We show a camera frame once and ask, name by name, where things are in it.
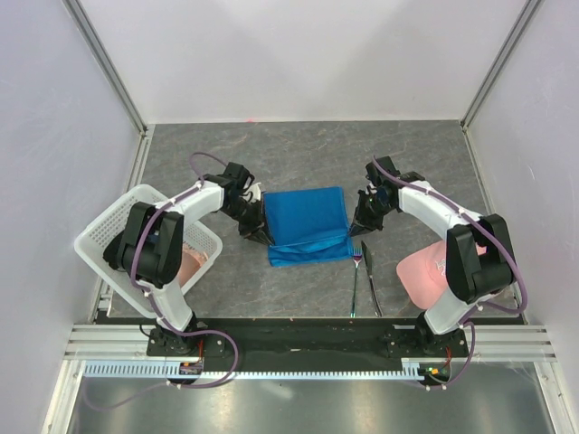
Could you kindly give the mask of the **blue cloth napkin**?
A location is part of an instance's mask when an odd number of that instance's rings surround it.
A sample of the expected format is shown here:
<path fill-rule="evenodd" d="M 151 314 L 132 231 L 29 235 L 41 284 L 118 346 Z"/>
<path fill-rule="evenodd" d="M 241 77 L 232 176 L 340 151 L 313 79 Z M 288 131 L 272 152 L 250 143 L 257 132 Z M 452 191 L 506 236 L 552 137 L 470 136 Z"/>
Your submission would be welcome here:
<path fill-rule="evenodd" d="M 344 192 L 340 186 L 266 193 L 266 220 L 273 238 L 272 267 L 291 267 L 350 259 Z"/>

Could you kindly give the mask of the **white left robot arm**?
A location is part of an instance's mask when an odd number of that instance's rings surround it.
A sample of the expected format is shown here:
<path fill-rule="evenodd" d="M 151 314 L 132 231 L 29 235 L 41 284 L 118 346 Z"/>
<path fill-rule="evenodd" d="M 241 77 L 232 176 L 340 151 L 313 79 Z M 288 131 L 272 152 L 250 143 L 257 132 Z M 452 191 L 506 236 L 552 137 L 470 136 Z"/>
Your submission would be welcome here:
<path fill-rule="evenodd" d="M 167 345 L 179 355 L 191 354 L 199 342 L 195 315 L 178 279 L 185 225 L 212 212 L 236 221 L 242 238 L 266 246 L 274 243 L 261 188 L 243 170 L 239 175 L 225 172 L 202 178 L 162 205 L 134 204 L 124 230 L 103 253 L 112 269 L 126 272 L 130 283 L 143 292 L 157 322 L 169 330 Z"/>

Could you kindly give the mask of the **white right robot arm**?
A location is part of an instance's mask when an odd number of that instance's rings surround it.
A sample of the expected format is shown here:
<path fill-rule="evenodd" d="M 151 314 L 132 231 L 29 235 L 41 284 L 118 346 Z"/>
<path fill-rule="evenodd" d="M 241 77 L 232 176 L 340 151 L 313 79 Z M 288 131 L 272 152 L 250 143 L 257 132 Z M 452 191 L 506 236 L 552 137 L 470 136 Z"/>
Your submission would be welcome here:
<path fill-rule="evenodd" d="M 416 173 L 369 173 L 359 191 L 350 227 L 353 236 L 380 231 L 392 211 L 412 215 L 439 241 L 402 259 L 396 273 L 411 301 L 421 309 L 414 333 L 416 349 L 436 355 L 447 335 L 463 327 L 476 310 L 513 283 L 523 282 L 506 221 L 460 207 Z"/>

